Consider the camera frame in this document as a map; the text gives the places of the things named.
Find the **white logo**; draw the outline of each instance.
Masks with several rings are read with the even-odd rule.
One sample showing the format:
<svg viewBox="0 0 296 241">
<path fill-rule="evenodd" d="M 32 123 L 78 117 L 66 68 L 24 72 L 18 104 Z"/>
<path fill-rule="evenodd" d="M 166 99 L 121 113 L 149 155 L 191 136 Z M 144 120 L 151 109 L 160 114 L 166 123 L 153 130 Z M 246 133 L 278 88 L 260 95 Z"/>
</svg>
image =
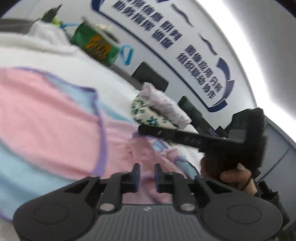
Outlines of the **white logo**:
<svg viewBox="0 0 296 241">
<path fill-rule="evenodd" d="M 146 211 L 146 212 L 149 212 L 149 211 L 151 211 L 151 210 L 152 210 L 152 208 L 147 206 L 147 207 L 146 207 L 146 208 L 144 208 L 143 210 L 144 210 L 144 211 Z"/>
</svg>

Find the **wavy line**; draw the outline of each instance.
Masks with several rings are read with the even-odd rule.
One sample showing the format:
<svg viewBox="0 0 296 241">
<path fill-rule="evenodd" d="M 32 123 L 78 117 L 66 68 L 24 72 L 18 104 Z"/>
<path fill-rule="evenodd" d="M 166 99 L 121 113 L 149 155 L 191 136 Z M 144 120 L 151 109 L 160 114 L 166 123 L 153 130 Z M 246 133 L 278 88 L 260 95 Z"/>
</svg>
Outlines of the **wavy line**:
<svg viewBox="0 0 296 241">
<path fill-rule="evenodd" d="M 214 50 L 212 44 L 206 40 L 200 33 L 198 33 L 199 37 L 202 39 L 203 42 L 205 42 L 207 44 L 207 46 L 209 47 L 209 49 L 211 50 L 213 55 L 218 55 L 217 52 Z"/>
<path fill-rule="evenodd" d="M 186 15 L 186 13 L 184 13 L 183 11 L 181 11 L 180 9 L 178 9 L 177 8 L 177 6 L 173 3 L 173 4 L 171 4 L 170 5 L 178 14 L 180 14 L 180 15 L 182 15 L 184 18 L 185 18 L 185 20 L 186 20 L 186 22 L 191 26 L 191 27 L 194 27 L 193 25 L 192 25 L 192 23 L 189 21 L 189 18 L 188 18 L 188 16 Z"/>
</svg>

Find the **person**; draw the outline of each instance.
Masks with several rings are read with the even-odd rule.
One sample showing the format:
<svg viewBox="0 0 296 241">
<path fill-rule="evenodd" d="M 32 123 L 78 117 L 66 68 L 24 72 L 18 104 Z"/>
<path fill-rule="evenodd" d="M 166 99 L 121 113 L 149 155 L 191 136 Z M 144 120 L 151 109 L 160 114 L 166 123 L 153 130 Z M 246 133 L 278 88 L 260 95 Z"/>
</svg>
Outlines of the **person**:
<svg viewBox="0 0 296 241">
<path fill-rule="evenodd" d="M 201 159 L 201 175 L 211 177 L 206 170 L 206 162 L 209 157 L 205 156 Z M 238 164 L 237 168 L 224 171 L 219 176 L 220 181 L 225 183 L 236 183 L 236 189 L 241 190 L 244 193 L 260 197 L 259 187 L 252 179 L 252 173 L 246 169 L 242 164 Z"/>
</svg>

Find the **black handheld device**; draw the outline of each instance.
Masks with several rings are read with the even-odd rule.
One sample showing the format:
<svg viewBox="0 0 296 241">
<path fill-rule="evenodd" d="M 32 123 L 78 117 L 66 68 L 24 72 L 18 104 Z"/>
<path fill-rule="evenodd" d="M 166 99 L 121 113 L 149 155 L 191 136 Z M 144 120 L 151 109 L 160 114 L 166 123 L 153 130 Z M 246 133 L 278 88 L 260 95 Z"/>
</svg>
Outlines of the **black handheld device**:
<svg viewBox="0 0 296 241">
<path fill-rule="evenodd" d="M 266 137 L 263 136 L 265 116 L 263 110 L 245 110 L 243 115 L 234 114 L 229 138 L 223 139 L 187 131 L 140 125 L 141 135 L 150 135 L 199 148 L 209 156 L 206 165 L 212 177 L 219 178 L 221 172 L 237 167 L 241 163 L 254 175 L 262 164 Z"/>
<path fill-rule="evenodd" d="M 137 192 L 140 165 L 109 179 L 86 177 L 23 204 L 13 225 L 21 241 L 267 241 L 282 224 L 279 209 L 213 179 L 185 179 L 155 165 L 159 193 L 172 204 L 123 204 Z"/>
</svg>

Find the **silver bolt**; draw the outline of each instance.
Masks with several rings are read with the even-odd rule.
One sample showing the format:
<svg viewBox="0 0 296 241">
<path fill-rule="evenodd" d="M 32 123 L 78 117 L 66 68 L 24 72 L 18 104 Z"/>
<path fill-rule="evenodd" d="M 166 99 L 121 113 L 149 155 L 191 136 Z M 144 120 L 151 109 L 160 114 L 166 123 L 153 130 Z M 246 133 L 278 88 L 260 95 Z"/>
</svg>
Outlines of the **silver bolt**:
<svg viewBox="0 0 296 241">
<path fill-rule="evenodd" d="M 111 203 L 103 203 L 100 206 L 100 209 L 103 211 L 112 211 L 114 209 L 114 205 Z"/>
<path fill-rule="evenodd" d="M 184 203 L 181 205 L 181 209 L 184 211 L 192 211 L 195 209 L 195 206 L 191 203 Z"/>
</svg>

